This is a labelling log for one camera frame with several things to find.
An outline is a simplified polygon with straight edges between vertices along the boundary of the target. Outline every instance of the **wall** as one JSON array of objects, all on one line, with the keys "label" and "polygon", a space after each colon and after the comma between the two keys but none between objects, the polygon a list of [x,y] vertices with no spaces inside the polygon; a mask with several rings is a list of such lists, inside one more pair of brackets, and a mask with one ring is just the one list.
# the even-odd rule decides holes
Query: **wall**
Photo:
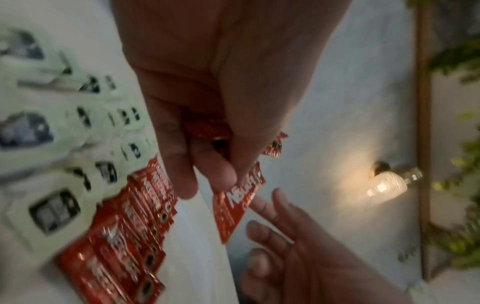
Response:
[{"label": "wall", "polygon": [[[383,205],[354,199],[377,160],[415,165],[414,21],[403,0],[356,0],[332,37],[310,89],[286,132],[280,159],[261,157],[267,180],[260,196],[281,187],[290,199],[399,287],[420,277],[415,190]],[[205,179],[202,195],[211,202]],[[237,277],[254,246],[245,225],[227,244]]]}]

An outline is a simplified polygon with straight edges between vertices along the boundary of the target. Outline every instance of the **row of red packets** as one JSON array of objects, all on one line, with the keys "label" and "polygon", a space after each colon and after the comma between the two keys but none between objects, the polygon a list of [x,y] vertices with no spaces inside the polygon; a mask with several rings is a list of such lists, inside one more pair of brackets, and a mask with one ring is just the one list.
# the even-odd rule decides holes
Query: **row of red packets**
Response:
[{"label": "row of red packets", "polygon": [[[188,121],[183,125],[192,136],[211,141],[214,143],[214,146],[220,148],[224,146],[223,141],[229,140],[233,135],[230,126],[224,119],[194,120]],[[287,134],[280,132],[277,138],[267,146],[263,154],[280,157],[282,153],[282,139],[287,137]],[[264,184],[265,179],[262,176],[260,164],[257,162],[248,173],[246,185],[243,187],[234,186],[227,192],[219,192],[213,196],[213,217],[215,218],[222,244],[226,244],[229,241],[256,193]]]},{"label": "row of red packets", "polygon": [[154,158],[98,207],[89,232],[57,260],[86,303],[155,303],[165,288],[155,273],[177,201]]}]

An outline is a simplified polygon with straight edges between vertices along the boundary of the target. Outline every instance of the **table surface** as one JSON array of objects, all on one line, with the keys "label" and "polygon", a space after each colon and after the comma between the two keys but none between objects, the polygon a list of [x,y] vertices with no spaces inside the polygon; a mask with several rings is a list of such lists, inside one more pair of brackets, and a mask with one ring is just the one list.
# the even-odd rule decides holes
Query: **table surface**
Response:
[{"label": "table surface", "polygon": [[[2,0],[0,14],[42,26],[61,47],[72,49],[87,70],[112,73],[133,96],[141,96],[107,1]],[[4,208],[0,202],[0,211]],[[200,193],[179,203],[164,249],[167,257],[158,276],[167,289],[158,302],[238,303],[226,249]],[[3,223],[0,269],[0,303],[80,302],[53,263],[28,261],[22,244]]]}]

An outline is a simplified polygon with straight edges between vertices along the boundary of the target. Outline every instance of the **wooden trim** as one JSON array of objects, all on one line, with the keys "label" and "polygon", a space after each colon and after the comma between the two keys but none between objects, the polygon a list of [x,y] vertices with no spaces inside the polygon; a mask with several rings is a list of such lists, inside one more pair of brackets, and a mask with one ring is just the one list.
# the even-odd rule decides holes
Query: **wooden trim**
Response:
[{"label": "wooden trim", "polygon": [[416,11],[416,104],[417,104],[417,161],[424,180],[419,186],[419,224],[421,231],[421,270],[423,279],[432,277],[430,246],[425,232],[430,225],[431,190],[431,108],[432,84],[428,70],[431,58],[432,7],[425,5]]}]

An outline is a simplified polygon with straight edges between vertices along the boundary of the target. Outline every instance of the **wooden frame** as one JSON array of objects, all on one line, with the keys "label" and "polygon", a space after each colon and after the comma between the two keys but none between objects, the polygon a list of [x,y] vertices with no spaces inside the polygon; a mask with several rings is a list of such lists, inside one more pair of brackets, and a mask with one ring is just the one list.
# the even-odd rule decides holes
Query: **wooden frame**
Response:
[{"label": "wooden frame", "polygon": [[432,7],[425,5],[416,10],[416,104],[417,104],[417,159],[424,181],[419,187],[419,224],[421,232],[421,270],[423,279],[432,277],[430,246],[425,232],[430,227],[431,190],[431,108],[432,84],[428,65],[431,58]]}]

